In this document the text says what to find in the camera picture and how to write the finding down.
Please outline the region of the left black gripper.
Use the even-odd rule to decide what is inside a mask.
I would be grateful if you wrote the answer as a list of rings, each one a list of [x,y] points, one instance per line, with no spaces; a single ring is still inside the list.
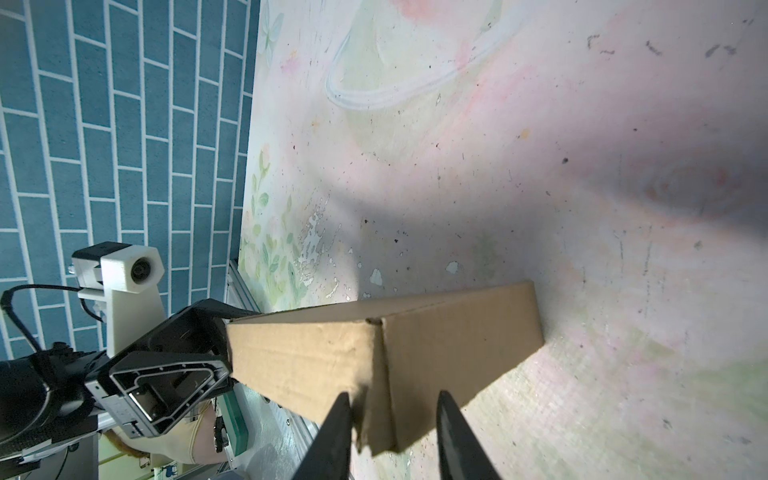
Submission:
[[[67,345],[35,358],[46,393],[37,417],[45,438],[76,438],[99,430],[110,414],[129,437],[168,433],[199,403],[232,390],[228,320],[249,311],[213,299],[184,308],[113,357]]]

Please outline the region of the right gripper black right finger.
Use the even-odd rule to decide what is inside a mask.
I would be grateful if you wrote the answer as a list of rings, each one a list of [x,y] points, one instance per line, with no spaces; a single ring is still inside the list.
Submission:
[[[441,479],[501,479],[453,396],[446,390],[441,390],[438,396],[436,432]]]

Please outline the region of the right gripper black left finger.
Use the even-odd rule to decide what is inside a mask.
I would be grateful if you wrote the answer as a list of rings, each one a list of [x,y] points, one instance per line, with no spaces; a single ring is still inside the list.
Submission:
[[[340,393],[293,480],[346,480],[351,460],[353,412],[350,396]]]

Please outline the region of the brown cardboard paper box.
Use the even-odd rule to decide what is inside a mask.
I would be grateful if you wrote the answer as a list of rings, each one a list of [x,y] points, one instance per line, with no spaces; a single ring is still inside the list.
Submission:
[[[542,347],[532,282],[367,299],[227,326],[234,378],[313,422],[347,393],[359,449],[401,452]]]

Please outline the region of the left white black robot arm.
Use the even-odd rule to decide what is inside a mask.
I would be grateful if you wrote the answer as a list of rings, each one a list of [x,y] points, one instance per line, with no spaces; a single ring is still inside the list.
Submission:
[[[1,364],[1,472],[39,466],[27,455],[97,432],[106,412],[130,438],[168,434],[195,407],[230,392],[225,323],[251,311],[205,299],[154,326],[114,356],[58,342]]]

